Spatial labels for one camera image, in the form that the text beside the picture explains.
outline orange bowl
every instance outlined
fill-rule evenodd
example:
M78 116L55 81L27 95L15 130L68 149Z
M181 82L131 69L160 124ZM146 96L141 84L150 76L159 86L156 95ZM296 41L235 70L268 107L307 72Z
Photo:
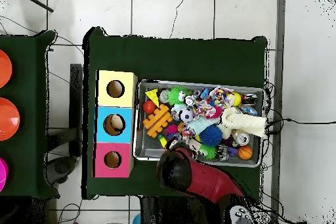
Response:
M7 99L0 97L0 141L11 138L20 125L18 109Z
M5 52L0 50L0 88L5 86L12 76L12 63Z

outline pink cube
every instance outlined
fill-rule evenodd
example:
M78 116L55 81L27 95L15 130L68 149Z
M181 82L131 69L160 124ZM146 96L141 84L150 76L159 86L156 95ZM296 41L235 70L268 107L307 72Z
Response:
M128 178L133 168L131 149L129 143L97 143L93 177Z

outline yellow cube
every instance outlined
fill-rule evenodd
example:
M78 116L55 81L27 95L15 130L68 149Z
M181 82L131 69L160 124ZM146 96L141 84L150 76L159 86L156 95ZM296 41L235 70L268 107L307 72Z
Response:
M97 80L99 106L134 107L138 78L132 72L97 70Z

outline white plush toy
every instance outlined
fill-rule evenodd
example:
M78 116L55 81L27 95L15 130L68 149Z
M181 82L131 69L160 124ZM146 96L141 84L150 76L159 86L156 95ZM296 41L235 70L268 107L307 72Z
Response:
M229 138L233 129L240 129L244 132L266 138L266 118L238 114L236 107L224 109L218 127L222 131L223 139Z

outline orange ball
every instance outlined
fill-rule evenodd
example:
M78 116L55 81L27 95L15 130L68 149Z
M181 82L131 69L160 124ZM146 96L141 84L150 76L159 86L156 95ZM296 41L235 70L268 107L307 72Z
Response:
M239 147L238 156L242 160L250 159L252 157L252 148L249 145Z
M145 113L147 114L151 114L154 112L155 110L155 104L152 101L146 101L143 105L142 105L142 109L144 110Z

